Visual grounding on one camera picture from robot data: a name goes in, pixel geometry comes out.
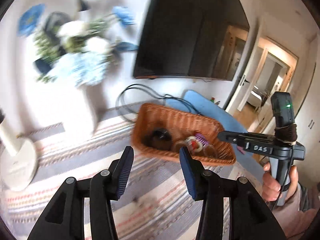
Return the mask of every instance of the striped rug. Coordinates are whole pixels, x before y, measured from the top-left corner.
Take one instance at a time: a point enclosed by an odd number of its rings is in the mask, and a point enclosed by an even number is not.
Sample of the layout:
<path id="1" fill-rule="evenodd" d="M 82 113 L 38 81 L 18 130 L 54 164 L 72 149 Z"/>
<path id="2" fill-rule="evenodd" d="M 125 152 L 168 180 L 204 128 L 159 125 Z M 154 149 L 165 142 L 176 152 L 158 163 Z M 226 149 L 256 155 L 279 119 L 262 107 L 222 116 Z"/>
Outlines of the striped rug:
<path id="1" fill-rule="evenodd" d="M 135 118 L 134 114 L 126 116 Z M 130 145 L 132 128 L 131 123 L 110 110 L 99 122 L 94 136 L 86 142 L 70 143 L 61 124 L 30 134 L 39 160 L 33 181 L 20 192 L 1 186 L 1 215 L 14 236 L 18 240 L 27 239 L 41 212 L 67 177 L 91 178 L 118 159 L 125 146 Z M 206 168 L 224 178 L 246 176 L 261 192 L 260 182 L 239 163 Z M 124 195 L 119 201 L 112 201 L 121 240 L 192 240 L 196 236 L 201 207 L 202 201 L 194 202 L 189 196 L 179 163 L 145 158 L 138 150 L 135 150 Z M 228 199 L 225 199 L 223 239 L 228 239 L 228 207 Z M 84 232 L 85 239 L 91 240 L 89 199 L 85 199 Z"/>

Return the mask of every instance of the brown basket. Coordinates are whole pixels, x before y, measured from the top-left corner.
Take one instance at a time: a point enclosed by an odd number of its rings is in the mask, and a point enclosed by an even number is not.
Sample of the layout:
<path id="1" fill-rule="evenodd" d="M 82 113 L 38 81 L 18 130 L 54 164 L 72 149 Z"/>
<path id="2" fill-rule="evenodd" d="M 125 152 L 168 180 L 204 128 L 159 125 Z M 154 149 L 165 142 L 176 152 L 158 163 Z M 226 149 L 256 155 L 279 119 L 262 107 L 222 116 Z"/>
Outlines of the brown basket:
<path id="1" fill-rule="evenodd" d="M 148 157 L 162 158 L 179 162 L 179 154 L 172 151 L 157 150 L 143 144 L 144 138 L 156 128 L 166 128 L 172 135 L 173 143 L 185 140 L 196 132 L 205 136 L 214 146 L 218 157 L 206 157 L 202 152 L 192 155 L 204 165 L 232 165 L 236 162 L 235 153 L 229 143 L 218 140 L 217 135 L 223 131 L 222 125 L 209 117 L 182 112 L 173 108 L 145 103 L 141 106 L 132 134 L 132 144 Z"/>

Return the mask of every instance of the black tv screen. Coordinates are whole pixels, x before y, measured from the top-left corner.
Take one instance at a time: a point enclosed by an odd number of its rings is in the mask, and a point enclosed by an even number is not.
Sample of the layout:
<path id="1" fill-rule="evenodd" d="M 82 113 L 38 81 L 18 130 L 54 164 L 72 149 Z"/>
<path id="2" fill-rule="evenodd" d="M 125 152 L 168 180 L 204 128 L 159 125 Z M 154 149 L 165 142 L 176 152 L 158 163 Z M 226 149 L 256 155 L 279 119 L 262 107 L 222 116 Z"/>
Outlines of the black tv screen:
<path id="1" fill-rule="evenodd" d="M 248 30 L 239 0 L 151 0 L 133 76 L 232 80 Z"/>

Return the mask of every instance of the flower arrangement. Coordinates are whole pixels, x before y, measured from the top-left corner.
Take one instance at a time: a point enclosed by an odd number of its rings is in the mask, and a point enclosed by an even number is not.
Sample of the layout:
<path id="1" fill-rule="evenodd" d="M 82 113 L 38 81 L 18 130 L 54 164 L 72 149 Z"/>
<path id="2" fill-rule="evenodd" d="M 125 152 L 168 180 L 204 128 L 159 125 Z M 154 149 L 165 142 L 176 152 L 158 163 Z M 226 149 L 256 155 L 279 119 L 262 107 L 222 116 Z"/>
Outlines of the flower arrangement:
<path id="1" fill-rule="evenodd" d="M 79 0 L 79 11 L 89 10 L 85 0 Z M 44 4 L 31 7 L 19 20 L 19 36 L 34 33 L 37 59 L 34 63 L 42 82 L 63 81 L 75 87 L 97 85 L 106 76 L 115 52 L 137 50 L 138 46 L 105 37 L 113 24 L 123 28 L 134 24 L 134 17 L 126 7 L 116 6 L 112 12 L 93 21 L 71 20 L 62 12 L 53 12 L 38 26 Z"/>

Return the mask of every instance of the floor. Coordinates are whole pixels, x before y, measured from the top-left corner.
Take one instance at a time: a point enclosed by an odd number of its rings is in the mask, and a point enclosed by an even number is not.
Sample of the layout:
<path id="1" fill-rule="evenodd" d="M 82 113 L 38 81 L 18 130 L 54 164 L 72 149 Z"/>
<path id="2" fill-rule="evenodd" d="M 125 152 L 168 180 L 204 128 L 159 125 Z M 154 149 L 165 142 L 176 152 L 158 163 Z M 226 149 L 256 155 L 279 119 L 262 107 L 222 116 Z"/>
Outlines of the floor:
<path id="1" fill-rule="evenodd" d="M 252 105 L 245 103 L 242 111 L 236 110 L 233 117 L 248 130 L 252 123 L 258 119 L 258 113 L 255 112 L 255 108 Z"/>
<path id="2" fill-rule="evenodd" d="M 236 110 L 233 117 L 241 123 L 248 132 L 254 132 L 258 120 L 258 113 L 255 111 L 255 107 L 249 103 L 245 103 L 241 111 Z M 252 156 L 257 162 L 260 161 L 261 155 L 253 154 Z"/>

